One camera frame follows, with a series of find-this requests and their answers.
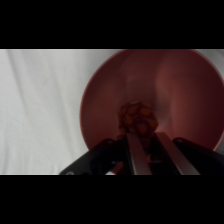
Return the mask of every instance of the bowl rim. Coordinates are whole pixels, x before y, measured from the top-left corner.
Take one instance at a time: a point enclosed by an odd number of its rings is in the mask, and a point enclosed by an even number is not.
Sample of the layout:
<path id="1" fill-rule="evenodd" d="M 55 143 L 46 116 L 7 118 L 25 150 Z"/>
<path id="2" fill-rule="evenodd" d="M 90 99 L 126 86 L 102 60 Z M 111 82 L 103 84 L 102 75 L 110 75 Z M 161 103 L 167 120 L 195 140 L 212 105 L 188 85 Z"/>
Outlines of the bowl rim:
<path id="1" fill-rule="evenodd" d="M 80 124 L 80 129 L 81 129 L 81 133 L 82 133 L 82 137 L 83 137 L 83 140 L 89 150 L 89 147 L 87 145 L 87 140 L 84 136 L 84 133 L 83 133 L 83 129 L 82 129 L 82 108 L 83 108 L 83 104 L 84 104 L 84 98 L 86 96 L 86 93 L 89 89 L 89 86 L 91 85 L 92 83 L 92 80 L 95 78 L 95 76 L 98 74 L 98 72 L 109 62 L 111 61 L 113 58 L 117 57 L 117 55 L 119 54 L 122 54 L 123 52 L 125 51 L 130 51 L 130 50 L 139 50 L 139 49 L 123 49 L 123 50 L 120 50 L 118 51 L 117 53 L 113 54 L 112 56 L 110 56 L 107 60 L 105 60 L 101 65 L 100 67 L 93 73 L 92 77 L 90 78 L 90 80 L 88 81 L 87 83 L 87 86 L 85 87 L 85 90 L 83 92 L 83 95 L 82 95 L 82 99 L 81 99 L 81 105 L 80 105 L 80 111 L 79 111 L 79 124 Z M 211 67 L 216 71 L 216 74 L 218 75 L 220 81 L 222 82 L 222 85 L 223 85 L 223 89 L 224 89 L 224 79 L 221 75 L 221 73 L 219 72 L 219 70 L 216 68 L 216 66 L 205 56 L 203 55 L 201 52 L 197 51 L 196 49 L 187 49 L 187 50 L 190 50 L 191 52 L 197 54 L 198 56 L 202 57 L 205 61 L 207 61 L 207 63 L 209 63 L 211 65 Z M 220 143 L 222 142 L 222 140 L 224 139 L 224 128 L 223 128 L 223 131 L 222 131 L 222 135 L 218 141 L 218 143 L 216 144 L 216 146 L 214 147 L 214 149 L 212 149 L 213 151 L 216 151 L 220 145 Z"/>

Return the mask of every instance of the white fabric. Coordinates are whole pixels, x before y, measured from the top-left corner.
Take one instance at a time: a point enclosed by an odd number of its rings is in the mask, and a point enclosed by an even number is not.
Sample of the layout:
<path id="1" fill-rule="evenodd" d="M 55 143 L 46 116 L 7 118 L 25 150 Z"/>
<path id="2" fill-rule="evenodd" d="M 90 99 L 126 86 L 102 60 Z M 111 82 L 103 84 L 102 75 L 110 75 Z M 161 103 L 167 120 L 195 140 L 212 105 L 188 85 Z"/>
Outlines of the white fabric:
<path id="1" fill-rule="evenodd" d="M 0 50 L 0 174 L 58 174 L 86 151 L 84 89 L 119 50 Z M 224 52 L 200 50 L 224 77 Z"/>

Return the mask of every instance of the red object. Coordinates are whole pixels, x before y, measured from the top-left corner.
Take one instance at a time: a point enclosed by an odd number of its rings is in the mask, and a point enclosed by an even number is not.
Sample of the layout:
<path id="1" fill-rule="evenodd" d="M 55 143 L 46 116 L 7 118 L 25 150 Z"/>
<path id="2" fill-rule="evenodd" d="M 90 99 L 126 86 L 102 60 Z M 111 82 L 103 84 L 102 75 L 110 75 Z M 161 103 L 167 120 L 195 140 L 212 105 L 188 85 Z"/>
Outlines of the red object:
<path id="1" fill-rule="evenodd" d="M 81 105 L 89 149 L 119 135 L 118 112 L 128 102 L 150 104 L 158 132 L 215 150 L 224 130 L 224 85 L 217 69 L 195 50 L 123 50 L 90 80 Z"/>

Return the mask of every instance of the bowl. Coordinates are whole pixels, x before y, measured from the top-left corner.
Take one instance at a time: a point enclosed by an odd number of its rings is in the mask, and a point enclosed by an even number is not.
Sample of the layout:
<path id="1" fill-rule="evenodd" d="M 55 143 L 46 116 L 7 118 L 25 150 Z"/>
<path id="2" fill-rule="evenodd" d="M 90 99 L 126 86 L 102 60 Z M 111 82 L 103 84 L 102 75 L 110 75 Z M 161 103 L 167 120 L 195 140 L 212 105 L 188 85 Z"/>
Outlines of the bowl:
<path id="1" fill-rule="evenodd" d="M 93 75 L 83 95 L 80 124 L 91 150 L 119 135 L 118 112 L 128 102 L 152 106 L 158 132 L 216 150 L 224 130 L 224 85 L 195 50 L 122 50 Z"/>

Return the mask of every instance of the pink bowl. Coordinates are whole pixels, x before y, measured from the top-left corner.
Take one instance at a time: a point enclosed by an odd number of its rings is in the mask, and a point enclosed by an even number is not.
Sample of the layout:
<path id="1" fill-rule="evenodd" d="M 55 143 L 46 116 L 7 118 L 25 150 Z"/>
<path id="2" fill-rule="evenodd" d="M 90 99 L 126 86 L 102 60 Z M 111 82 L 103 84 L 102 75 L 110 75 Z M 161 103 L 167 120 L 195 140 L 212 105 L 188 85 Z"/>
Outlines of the pink bowl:
<path id="1" fill-rule="evenodd" d="M 89 149 L 116 139 L 118 111 L 130 101 L 154 108 L 157 131 L 216 150 L 224 130 L 224 85 L 217 69 L 195 50 L 123 50 L 90 80 L 81 105 Z"/>

